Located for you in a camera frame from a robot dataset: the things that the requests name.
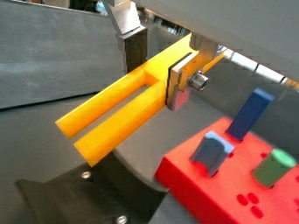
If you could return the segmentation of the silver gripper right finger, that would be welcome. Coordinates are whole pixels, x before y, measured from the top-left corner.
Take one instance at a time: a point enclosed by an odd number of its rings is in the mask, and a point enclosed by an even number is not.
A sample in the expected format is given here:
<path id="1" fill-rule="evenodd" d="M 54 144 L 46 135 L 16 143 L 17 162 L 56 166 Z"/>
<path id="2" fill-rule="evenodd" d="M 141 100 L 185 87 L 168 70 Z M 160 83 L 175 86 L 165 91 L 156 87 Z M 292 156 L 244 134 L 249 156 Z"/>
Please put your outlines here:
<path id="1" fill-rule="evenodd" d="M 189 92 L 200 92 L 208 82 L 204 73 L 224 56 L 225 48 L 200 34 L 192 33 L 187 46 L 188 52 L 168 68 L 164 104 L 171 111 L 177 110 L 188 101 Z"/>

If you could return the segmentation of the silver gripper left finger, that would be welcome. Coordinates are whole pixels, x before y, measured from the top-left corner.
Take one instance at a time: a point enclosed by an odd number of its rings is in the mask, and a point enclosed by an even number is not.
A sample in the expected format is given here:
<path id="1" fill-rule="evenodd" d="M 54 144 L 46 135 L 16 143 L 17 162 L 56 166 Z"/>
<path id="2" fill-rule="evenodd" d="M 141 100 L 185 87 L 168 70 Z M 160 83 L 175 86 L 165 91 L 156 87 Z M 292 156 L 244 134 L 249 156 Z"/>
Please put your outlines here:
<path id="1" fill-rule="evenodd" d="M 102 0 L 102 2 L 116 29 L 124 70 L 129 73 L 147 60 L 147 28 L 141 26 L 135 2 L 130 0 Z"/>

